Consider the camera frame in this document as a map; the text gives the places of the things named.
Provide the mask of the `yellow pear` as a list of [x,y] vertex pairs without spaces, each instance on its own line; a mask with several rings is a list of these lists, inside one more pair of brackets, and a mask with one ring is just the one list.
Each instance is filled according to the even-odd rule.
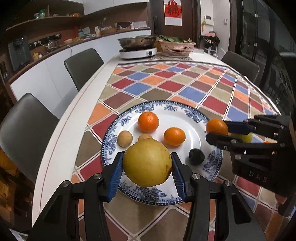
[[168,149],[154,139],[145,139],[130,146],[123,155],[126,176],[142,187],[166,182],[171,174],[172,160]]

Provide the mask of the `colourful checkered tablecloth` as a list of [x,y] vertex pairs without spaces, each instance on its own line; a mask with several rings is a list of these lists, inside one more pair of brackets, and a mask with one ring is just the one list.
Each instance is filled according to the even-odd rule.
[[[276,240],[291,217],[278,213],[274,194],[232,172],[228,152],[219,152],[205,140],[203,116],[242,121],[257,114],[279,114],[278,109],[249,81],[225,66],[194,62],[121,64],[114,68],[86,123],[72,181],[86,181],[102,171],[121,150],[117,137],[132,133],[137,141],[138,117],[155,113],[157,141],[177,127],[185,132],[183,144],[171,148],[187,162],[189,151],[200,148],[203,164],[194,167],[211,181],[234,182],[254,212],[268,240]],[[142,188],[122,176],[116,197],[104,205],[112,240],[182,240],[191,205],[177,196],[172,178],[164,184]]]

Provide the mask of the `grey chair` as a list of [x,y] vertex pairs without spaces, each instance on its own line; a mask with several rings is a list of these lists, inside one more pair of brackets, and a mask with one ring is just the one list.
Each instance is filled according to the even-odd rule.
[[227,51],[221,61],[246,76],[253,83],[259,75],[260,67],[257,64],[232,51]]
[[78,91],[103,64],[104,61],[93,48],[77,53],[64,61],[64,66]]
[[26,93],[1,123],[1,149],[33,183],[58,122],[36,97]]

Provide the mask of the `black water dispenser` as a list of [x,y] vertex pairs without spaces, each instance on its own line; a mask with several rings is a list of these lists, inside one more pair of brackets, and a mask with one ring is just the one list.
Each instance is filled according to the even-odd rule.
[[8,44],[8,50],[13,71],[17,71],[32,60],[29,42],[26,36],[22,36]]

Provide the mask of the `grey chair right side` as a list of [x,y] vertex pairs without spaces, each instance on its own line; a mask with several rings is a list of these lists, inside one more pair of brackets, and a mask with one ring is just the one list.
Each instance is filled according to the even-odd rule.
[[227,51],[221,61],[246,76],[253,83],[259,75],[260,67],[257,64],[232,51]]

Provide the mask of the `grey chair far left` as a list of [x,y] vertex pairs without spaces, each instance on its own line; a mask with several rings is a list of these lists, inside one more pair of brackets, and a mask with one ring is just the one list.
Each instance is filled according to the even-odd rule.
[[103,64],[104,61],[93,48],[77,53],[64,61],[64,66],[78,91]]

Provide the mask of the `steel pot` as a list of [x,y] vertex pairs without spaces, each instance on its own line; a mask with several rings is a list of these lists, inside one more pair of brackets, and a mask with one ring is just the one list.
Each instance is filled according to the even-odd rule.
[[120,46],[123,49],[141,49],[152,48],[156,42],[157,37],[155,35],[142,35],[129,38],[118,39]]

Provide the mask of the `green pear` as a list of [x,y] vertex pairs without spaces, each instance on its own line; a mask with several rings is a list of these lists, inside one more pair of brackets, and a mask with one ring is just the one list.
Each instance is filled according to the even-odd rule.
[[242,134],[237,134],[237,133],[231,133],[230,135],[233,136],[233,137],[239,138],[241,141],[243,141],[245,143],[251,143],[252,142],[252,138],[253,138],[252,133],[249,133],[247,135],[242,135]]

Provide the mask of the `brown longan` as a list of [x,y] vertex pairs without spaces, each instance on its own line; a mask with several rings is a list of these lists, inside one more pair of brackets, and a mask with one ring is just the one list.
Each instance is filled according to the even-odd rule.
[[153,137],[151,135],[149,135],[148,133],[143,133],[138,137],[137,141],[139,142],[139,141],[142,141],[145,139],[153,139]]
[[117,137],[117,143],[119,146],[125,148],[130,146],[133,141],[133,136],[129,131],[122,131]]

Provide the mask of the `black glass sliding door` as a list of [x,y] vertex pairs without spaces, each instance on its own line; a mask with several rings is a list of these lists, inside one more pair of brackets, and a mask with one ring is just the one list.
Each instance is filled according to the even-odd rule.
[[253,83],[282,114],[292,111],[285,89],[289,80],[281,54],[294,53],[295,41],[277,14],[263,1],[236,1],[235,52],[259,66]]

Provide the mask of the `stroller with pink toy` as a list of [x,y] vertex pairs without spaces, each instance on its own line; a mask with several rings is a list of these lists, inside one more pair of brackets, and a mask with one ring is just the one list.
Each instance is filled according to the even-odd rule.
[[217,55],[217,48],[220,44],[220,39],[218,38],[216,32],[210,31],[205,35],[200,35],[199,39],[203,42],[203,48],[205,53],[210,55]]

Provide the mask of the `small mandarin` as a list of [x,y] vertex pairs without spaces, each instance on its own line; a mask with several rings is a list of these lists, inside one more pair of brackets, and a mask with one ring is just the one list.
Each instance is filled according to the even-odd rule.
[[159,118],[150,111],[143,112],[137,121],[138,128],[143,133],[152,133],[159,127]]
[[164,132],[164,141],[170,146],[180,146],[185,140],[186,134],[180,128],[171,127]]

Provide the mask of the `dark plum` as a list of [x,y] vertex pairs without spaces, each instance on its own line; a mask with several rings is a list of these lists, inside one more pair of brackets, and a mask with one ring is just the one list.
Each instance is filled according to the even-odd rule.
[[197,148],[191,149],[189,151],[189,163],[193,166],[203,163],[205,159],[204,153]]

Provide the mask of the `large orange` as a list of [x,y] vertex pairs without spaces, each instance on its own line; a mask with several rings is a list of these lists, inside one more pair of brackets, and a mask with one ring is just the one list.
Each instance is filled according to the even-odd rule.
[[219,119],[209,120],[206,124],[207,133],[217,133],[221,135],[228,135],[228,127],[226,123]]

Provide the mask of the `grey chair near left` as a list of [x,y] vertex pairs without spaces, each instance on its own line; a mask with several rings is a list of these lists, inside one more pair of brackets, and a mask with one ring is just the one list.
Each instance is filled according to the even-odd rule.
[[58,122],[36,97],[26,93],[1,123],[1,149],[33,183]]

